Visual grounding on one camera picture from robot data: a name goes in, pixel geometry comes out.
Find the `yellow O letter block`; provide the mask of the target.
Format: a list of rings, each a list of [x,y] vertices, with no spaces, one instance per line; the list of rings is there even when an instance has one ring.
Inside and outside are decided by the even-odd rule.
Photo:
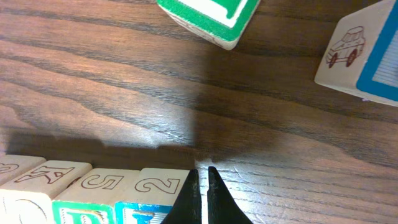
[[[92,170],[87,162],[51,160],[1,186],[1,223],[53,223],[52,201]]]

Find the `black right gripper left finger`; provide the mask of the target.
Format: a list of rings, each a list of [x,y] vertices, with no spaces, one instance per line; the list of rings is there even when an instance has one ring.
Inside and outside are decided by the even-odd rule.
[[[190,170],[172,209],[161,224],[202,224],[199,174]]]

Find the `blue L letter block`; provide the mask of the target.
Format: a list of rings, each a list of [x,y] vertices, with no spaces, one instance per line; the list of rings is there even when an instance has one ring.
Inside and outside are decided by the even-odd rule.
[[[116,222],[120,224],[162,223],[171,211],[189,171],[144,168],[118,194]]]

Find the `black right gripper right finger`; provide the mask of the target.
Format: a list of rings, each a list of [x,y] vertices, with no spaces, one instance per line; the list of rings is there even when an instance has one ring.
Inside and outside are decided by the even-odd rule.
[[[207,192],[209,224],[252,224],[237,206],[216,167],[208,168]]]

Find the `green R letter block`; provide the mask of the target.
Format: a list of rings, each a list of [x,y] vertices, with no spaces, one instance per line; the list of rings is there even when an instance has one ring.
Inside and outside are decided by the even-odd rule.
[[[115,203],[138,176],[138,170],[92,169],[53,200],[55,223],[115,223]]]

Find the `yellow C letter block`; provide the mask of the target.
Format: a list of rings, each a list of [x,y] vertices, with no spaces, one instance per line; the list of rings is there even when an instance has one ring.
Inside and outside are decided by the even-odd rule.
[[[8,154],[1,157],[1,181],[3,185],[17,176],[46,162],[43,157]]]

